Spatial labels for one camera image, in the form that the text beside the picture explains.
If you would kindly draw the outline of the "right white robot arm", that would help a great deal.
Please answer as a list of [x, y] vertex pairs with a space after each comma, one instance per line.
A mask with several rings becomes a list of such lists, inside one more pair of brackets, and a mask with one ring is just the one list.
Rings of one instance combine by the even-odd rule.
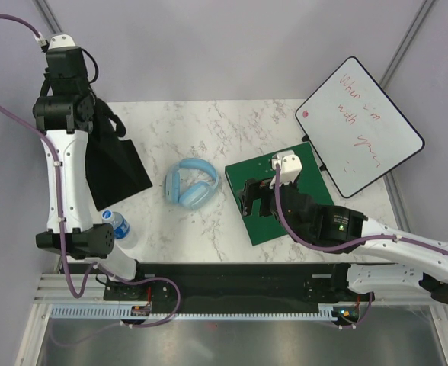
[[295, 182], [276, 185], [270, 178], [249, 179], [238, 199], [243, 216], [251, 215], [253, 203], [260, 201], [259, 214], [274, 217], [294, 242], [308, 249], [388, 260], [375, 269], [346, 265], [329, 281], [334, 298], [416, 291], [448, 305], [448, 242], [393, 229], [346, 207], [317, 204]]

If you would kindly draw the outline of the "plastic water bottle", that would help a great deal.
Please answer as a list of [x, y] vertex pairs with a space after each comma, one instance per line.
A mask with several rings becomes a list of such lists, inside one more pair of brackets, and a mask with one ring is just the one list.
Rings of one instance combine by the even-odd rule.
[[109, 223], [114, 230], [116, 244], [122, 249], [133, 249], [137, 244], [137, 235], [126, 218], [119, 212], [104, 210], [102, 221]]

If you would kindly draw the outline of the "black canvas bag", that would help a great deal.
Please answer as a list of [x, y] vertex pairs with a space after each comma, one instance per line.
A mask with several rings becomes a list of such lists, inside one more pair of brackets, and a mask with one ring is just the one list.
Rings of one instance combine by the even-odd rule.
[[123, 121], [100, 98], [95, 102], [94, 126], [88, 135], [85, 171], [97, 210], [152, 187]]

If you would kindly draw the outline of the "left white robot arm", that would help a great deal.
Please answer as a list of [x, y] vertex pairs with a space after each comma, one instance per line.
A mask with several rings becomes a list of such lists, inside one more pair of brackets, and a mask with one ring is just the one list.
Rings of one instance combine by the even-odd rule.
[[94, 262], [131, 300], [145, 296], [147, 281], [136, 274], [136, 261], [115, 243], [113, 227], [96, 224], [88, 207], [85, 156], [94, 120], [95, 96], [84, 52], [78, 46], [50, 45], [43, 91], [33, 106], [46, 157], [50, 213], [37, 245], [69, 258]]

